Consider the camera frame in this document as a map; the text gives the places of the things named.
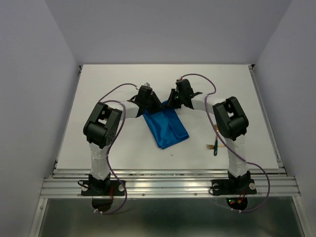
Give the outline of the blue cloth napkin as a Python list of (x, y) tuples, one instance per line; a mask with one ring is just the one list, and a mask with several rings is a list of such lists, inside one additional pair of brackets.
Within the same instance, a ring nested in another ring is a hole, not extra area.
[(151, 114), (145, 111), (143, 117), (157, 146), (166, 149), (189, 138), (189, 134), (174, 109), (164, 108)]

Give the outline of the gold spoon green handle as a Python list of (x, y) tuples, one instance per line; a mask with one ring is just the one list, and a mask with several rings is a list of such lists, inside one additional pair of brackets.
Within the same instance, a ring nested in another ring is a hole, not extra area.
[[(218, 136), (217, 136), (217, 132), (218, 132), (219, 130), (218, 130), (218, 127), (217, 127), (217, 125), (216, 125), (216, 124), (214, 125), (214, 127), (216, 128), (216, 136), (215, 136), (215, 142), (214, 142), (214, 145), (218, 145)], [(213, 150), (213, 155), (214, 155), (214, 156), (217, 156), (217, 153), (218, 153), (218, 148), (215, 148), (215, 149)]]

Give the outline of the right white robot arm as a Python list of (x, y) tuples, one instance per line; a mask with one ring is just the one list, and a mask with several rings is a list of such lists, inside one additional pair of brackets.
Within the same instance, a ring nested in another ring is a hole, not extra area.
[(254, 181), (248, 169), (245, 154), (244, 141), (249, 126), (238, 99), (208, 100), (202, 92), (194, 92), (187, 79), (176, 81), (176, 88), (171, 90), (166, 106), (180, 109), (182, 106), (193, 110), (205, 111), (207, 116), (215, 116), (215, 123), (211, 123), (217, 137), (228, 149), (228, 178), (212, 180), (209, 192), (214, 196), (237, 195), (250, 191), (249, 184)]

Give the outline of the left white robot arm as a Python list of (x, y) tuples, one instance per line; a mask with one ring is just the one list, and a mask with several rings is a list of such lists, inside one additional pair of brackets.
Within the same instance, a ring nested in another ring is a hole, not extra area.
[(110, 168), (108, 165), (109, 148), (119, 133), (119, 125), (125, 119), (137, 118), (145, 112), (157, 113), (163, 109), (152, 88), (143, 85), (138, 94), (127, 101), (110, 100), (98, 102), (92, 110), (83, 128), (83, 134), (89, 143), (91, 170), (86, 189), (106, 194), (110, 188)]

